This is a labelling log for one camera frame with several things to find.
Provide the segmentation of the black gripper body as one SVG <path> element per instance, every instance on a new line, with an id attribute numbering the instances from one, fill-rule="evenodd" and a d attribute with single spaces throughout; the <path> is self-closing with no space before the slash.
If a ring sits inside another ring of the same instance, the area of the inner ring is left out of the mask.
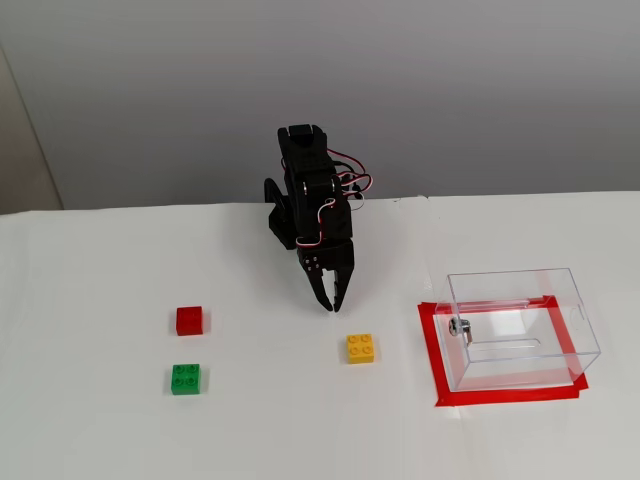
<path id="1" fill-rule="evenodd" d="M 351 210 L 342 194 L 329 197 L 294 195 L 297 248 L 328 248 L 332 242 L 351 240 Z"/>

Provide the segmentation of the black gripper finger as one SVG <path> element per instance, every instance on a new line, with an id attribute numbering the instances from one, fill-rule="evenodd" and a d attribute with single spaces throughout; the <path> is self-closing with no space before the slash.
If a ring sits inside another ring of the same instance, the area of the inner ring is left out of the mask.
<path id="1" fill-rule="evenodd" d="M 331 312 L 333 303 L 327 296 L 323 283 L 323 271 L 329 265 L 326 251 L 321 248 L 298 248 L 297 255 L 316 299 L 327 311 Z"/>
<path id="2" fill-rule="evenodd" d="M 355 268 L 354 245 L 351 240 L 332 242 L 328 247 L 325 269 L 334 272 L 334 305 L 338 312 L 343 304 Z"/>

